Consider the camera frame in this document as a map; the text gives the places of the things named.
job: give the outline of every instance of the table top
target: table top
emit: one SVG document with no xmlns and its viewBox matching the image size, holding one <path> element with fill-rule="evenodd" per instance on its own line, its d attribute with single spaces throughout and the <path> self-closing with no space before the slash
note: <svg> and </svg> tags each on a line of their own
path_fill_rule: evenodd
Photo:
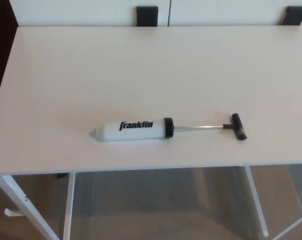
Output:
<svg viewBox="0 0 302 240">
<path fill-rule="evenodd" d="M 231 130 L 99 142 L 104 122 Z M 20 27 L 0 89 L 0 174 L 302 163 L 302 27 Z"/>
</svg>

